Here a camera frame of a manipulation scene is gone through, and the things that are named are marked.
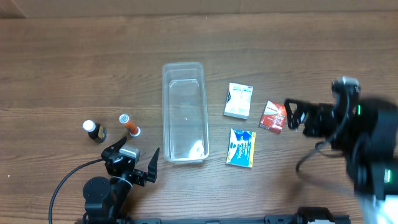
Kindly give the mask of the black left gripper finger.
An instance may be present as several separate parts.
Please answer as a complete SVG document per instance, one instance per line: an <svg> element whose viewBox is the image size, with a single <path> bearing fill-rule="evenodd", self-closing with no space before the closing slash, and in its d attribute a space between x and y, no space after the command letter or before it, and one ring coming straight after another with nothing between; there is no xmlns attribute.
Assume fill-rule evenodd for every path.
<svg viewBox="0 0 398 224"><path fill-rule="evenodd" d="M147 178L146 180L152 183L156 182L157 179L157 171L158 171L158 160L159 160L159 152L160 148L158 147L152 156L148 164Z"/></svg>
<svg viewBox="0 0 398 224"><path fill-rule="evenodd" d="M118 142L112 144L111 146L107 147L101 153L101 158L106 161L109 159L110 155L114 152L119 152L119 150L125 145L127 141L127 137L121 138Z"/></svg>

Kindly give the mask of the red medicine box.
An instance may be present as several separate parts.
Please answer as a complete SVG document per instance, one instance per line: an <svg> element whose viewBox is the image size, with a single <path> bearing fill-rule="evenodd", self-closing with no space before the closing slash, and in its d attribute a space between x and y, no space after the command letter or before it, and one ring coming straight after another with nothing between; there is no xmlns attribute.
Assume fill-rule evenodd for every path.
<svg viewBox="0 0 398 224"><path fill-rule="evenodd" d="M287 112L285 106L274 101L268 101L261 116L259 127L280 134L283 130Z"/></svg>

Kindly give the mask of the blue yellow VapoDrops box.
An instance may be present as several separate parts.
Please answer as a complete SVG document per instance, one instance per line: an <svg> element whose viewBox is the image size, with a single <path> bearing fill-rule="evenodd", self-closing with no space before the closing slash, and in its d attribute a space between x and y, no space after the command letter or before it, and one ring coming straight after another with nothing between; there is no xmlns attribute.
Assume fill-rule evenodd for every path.
<svg viewBox="0 0 398 224"><path fill-rule="evenodd" d="M254 162L256 133L230 129L226 165L252 168Z"/></svg>

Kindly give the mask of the white medicine box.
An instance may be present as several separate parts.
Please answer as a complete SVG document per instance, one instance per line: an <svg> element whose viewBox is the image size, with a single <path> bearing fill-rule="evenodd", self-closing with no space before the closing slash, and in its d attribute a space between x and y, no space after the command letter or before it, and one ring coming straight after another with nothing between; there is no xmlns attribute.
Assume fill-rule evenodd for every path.
<svg viewBox="0 0 398 224"><path fill-rule="evenodd" d="M224 115L234 118L248 119L253 87L238 83L230 83L224 108Z"/></svg>

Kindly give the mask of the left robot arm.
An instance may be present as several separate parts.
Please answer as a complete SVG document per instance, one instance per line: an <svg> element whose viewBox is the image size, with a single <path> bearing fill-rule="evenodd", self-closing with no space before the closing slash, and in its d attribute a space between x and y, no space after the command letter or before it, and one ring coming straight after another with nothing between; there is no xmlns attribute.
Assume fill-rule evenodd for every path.
<svg viewBox="0 0 398 224"><path fill-rule="evenodd" d="M136 169L140 150L126 145L127 138L107 147L101 153L110 178L94 177L83 187L85 211L83 223L133 223L122 213L127 196L134 185L145 186L157 179L160 149L156 149L147 171Z"/></svg>

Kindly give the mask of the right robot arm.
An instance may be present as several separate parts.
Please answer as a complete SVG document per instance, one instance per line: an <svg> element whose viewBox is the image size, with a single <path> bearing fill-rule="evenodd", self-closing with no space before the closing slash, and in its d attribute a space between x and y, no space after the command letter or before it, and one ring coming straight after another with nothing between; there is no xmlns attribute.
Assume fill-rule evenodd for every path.
<svg viewBox="0 0 398 224"><path fill-rule="evenodd" d="M298 161L296 174L304 181L337 190L338 185L316 179L301 166L330 146L330 158L344 158L364 220L397 223L397 105L380 98L360 98L358 87L335 88L336 103L286 99L288 127L304 125L303 134L321 138Z"/></svg>

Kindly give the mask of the clear plastic container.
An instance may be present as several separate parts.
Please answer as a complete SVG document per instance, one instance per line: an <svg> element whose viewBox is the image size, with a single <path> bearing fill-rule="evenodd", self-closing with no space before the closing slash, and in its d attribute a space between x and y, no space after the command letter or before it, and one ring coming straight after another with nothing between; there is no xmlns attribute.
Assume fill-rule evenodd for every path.
<svg viewBox="0 0 398 224"><path fill-rule="evenodd" d="M164 157L174 163L203 162L209 155L208 110L203 65L162 67Z"/></svg>

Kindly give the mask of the dark bottle white cap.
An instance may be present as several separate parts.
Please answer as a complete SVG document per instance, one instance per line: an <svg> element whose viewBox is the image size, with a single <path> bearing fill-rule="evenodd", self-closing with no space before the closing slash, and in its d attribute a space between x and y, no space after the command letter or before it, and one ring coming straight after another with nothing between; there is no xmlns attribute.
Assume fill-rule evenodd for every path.
<svg viewBox="0 0 398 224"><path fill-rule="evenodd" d="M106 139L106 129L101 124L93 120L86 120L83 122L82 127L95 142L102 143Z"/></svg>

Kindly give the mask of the orange tube white caps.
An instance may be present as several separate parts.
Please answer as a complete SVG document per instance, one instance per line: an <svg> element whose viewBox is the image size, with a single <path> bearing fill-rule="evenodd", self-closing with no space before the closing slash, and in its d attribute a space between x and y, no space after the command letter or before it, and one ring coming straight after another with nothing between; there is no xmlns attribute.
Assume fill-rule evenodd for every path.
<svg viewBox="0 0 398 224"><path fill-rule="evenodd" d="M141 133L140 127L136 126L128 114L122 114L119 117L119 122L128 130L132 137L137 137Z"/></svg>

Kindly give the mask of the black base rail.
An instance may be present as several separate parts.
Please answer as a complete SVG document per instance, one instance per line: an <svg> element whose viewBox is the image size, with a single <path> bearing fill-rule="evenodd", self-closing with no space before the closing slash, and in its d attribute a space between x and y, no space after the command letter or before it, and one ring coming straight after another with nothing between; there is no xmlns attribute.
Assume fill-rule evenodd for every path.
<svg viewBox="0 0 398 224"><path fill-rule="evenodd" d="M80 223L125 223L125 224L351 224L349 215L333 215L325 207L299 207L291 215L265 215L257 218L203 218L203 219L174 219L122 217L117 220L91 220L87 214L83 215Z"/></svg>

